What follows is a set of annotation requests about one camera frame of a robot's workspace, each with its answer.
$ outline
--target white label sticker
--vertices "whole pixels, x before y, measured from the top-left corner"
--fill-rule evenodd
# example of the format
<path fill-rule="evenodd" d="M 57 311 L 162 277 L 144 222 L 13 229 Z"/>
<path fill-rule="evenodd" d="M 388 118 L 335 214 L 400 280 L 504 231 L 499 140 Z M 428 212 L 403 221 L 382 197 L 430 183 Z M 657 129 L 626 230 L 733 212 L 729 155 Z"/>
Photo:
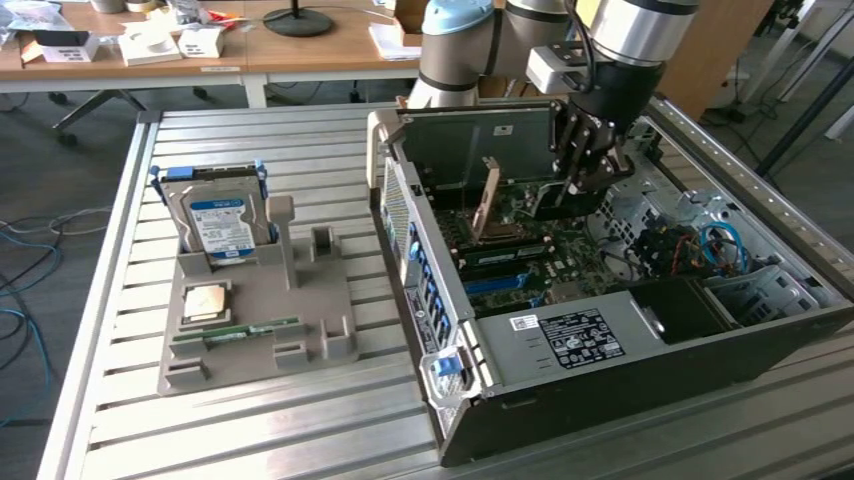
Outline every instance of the white label sticker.
<path fill-rule="evenodd" d="M 240 67 L 202 67 L 203 72 L 239 72 Z"/>
<path fill-rule="evenodd" d="M 190 205 L 204 251 L 219 258 L 248 255 L 255 249 L 252 229 L 240 219 L 243 200 L 212 200 Z"/>
<path fill-rule="evenodd" d="M 503 137 L 506 135 L 512 135 L 512 125 L 499 125 L 492 129 L 494 137 Z"/>
<path fill-rule="evenodd" d="M 512 317 L 510 319 L 510 325 L 512 325 L 512 329 L 518 332 L 519 330 L 527 330 L 528 328 L 539 327 L 539 322 L 536 321 L 536 315 L 526 315 L 524 317 Z"/>

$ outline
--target gray floor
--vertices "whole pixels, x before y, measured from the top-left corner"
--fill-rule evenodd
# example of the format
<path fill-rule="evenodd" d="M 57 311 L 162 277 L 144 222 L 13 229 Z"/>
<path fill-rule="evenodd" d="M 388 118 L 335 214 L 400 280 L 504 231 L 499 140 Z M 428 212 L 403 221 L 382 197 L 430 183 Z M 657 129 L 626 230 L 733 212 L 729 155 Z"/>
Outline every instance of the gray floor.
<path fill-rule="evenodd" d="M 771 43 L 771 38 L 754 39 L 742 61 L 746 71 L 755 67 Z M 763 123 L 763 128 L 751 140 L 758 155 L 765 155 L 771 149 L 838 69 L 837 61 L 822 62 L 793 101 L 779 106 L 779 119 Z M 307 99 L 315 85 L 300 84 L 284 92 L 296 100 Z M 323 84 L 311 103 L 346 103 L 350 87 L 348 82 Z M 391 100 L 395 95 L 407 91 L 400 81 L 371 82 L 370 90 L 371 100 L 375 101 Z M 194 97 L 186 88 L 144 91 L 136 93 L 136 96 L 152 109 L 162 110 L 246 107 L 240 87 L 212 87 L 208 91 L 212 100 L 207 102 Z M 73 93 L 69 94 L 69 98 L 73 103 L 79 103 L 87 98 L 87 94 Z M 21 99 L 23 96 L 15 96 L 16 101 Z M 814 139 L 815 132 L 826 128 L 851 103 L 854 87 L 846 88 L 793 151 L 798 151 L 801 145 Z M 80 145 L 76 148 L 65 148 L 55 142 L 49 125 L 69 108 L 53 105 L 47 95 L 33 94 L 19 111 L 0 113 L 0 145 L 4 146 L 0 158 L 3 220 L 11 221 L 31 215 L 55 216 L 112 202 L 131 139 L 135 112 L 127 104 L 112 100 L 93 116 L 71 128 L 69 131 L 80 138 Z M 757 116 L 734 128 L 747 134 L 758 121 Z M 730 148 L 739 146 L 741 141 L 729 127 L 710 129 Z M 851 153 L 849 143 L 819 139 L 775 176 L 786 195 L 849 248 L 854 248 L 854 211 L 849 208 L 854 169 L 846 168 L 845 162 Z M 746 161 L 754 161 L 745 149 L 739 154 Z M 85 228 L 103 219 L 103 216 L 93 217 L 79 226 Z M 27 239 L 52 242 L 49 235 L 29 235 Z M 51 357 L 60 371 L 64 371 L 71 355 L 100 241 L 100 234 L 65 238 L 61 244 L 63 264 L 59 271 L 23 294 L 41 325 Z M 12 246 L 0 240 L 0 272 L 5 275 L 15 274 L 40 254 L 35 249 Z M 0 297 L 0 307 L 13 308 L 15 304 L 9 298 Z M 5 326 L 0 329 L 0 332 L 8 331 Z M 5 358 L 12 348 L 11 341 L 0 342 L 0 358 Z M 31 404 L 32 399 L 39 398 L 43 378 L 37 353 L 29 347 L 23 358 L 8 369 L 0 371 L 0 416 L 5 417 L 15 412 L 17 405 Z M 51 397 L 25 418 L 49 418 L 57 394 L 59 388 L 55 386 Z M 45 426 L 0 429 L 0 478 L 33 478 L 47 431 Z"/>

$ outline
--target lamp base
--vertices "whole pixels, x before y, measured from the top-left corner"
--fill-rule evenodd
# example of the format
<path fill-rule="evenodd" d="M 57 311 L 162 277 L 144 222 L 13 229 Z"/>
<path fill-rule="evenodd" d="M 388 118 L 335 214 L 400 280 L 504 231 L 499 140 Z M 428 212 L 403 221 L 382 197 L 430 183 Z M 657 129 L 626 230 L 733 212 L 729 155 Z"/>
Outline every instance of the lamp base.
<path fill-rule="evenodd" d="M 314 37 L 326 33 L 334 25 L 330 17 L 304 8 L 299 9 L 299 18 L 290 8 L 274 10 L 264 15 L 263 22 L 271 32 L 286 37 Z"/>

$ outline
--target blue ram slot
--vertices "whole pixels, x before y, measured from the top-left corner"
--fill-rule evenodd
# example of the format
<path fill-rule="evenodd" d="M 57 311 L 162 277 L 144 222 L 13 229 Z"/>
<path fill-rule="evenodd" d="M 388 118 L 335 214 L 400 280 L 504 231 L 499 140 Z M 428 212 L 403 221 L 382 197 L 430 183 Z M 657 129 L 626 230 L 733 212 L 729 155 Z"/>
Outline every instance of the blue ram slot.
<path fill-rule="evenodd" d="M 466 284 L 466 293 L 470 295 L 478 293 L 490 293 L 499 290 L 508 290 L 511 288 L 524 287 L 528 281 L 530 273 L 520 273 L 510 277 L 494 278 L 491 280 L 482 280 L 479 282 L 471 282 Z"/>

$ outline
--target paper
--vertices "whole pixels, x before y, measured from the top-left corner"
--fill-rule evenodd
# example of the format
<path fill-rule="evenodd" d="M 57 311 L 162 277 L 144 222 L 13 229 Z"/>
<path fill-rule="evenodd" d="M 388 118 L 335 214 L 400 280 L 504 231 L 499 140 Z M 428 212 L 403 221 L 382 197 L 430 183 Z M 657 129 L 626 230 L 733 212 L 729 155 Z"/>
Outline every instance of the paper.
<path fill-rule="evenodd" d="M 9 30 L 59 30 L 73 31 L 73 27 L 60 15 L 60 6 L 41 1 L 3 2 L 4 9 L 12 13 Z"/>
<path fill-rule="evenodd" d="M 400 31 L 394 25 L 371 23 L 368 32 L 376 45 L 379 56 L 384 60 L 414 60 L 422 56 L 422 47 L 404 47 L 400 44 Z"/>

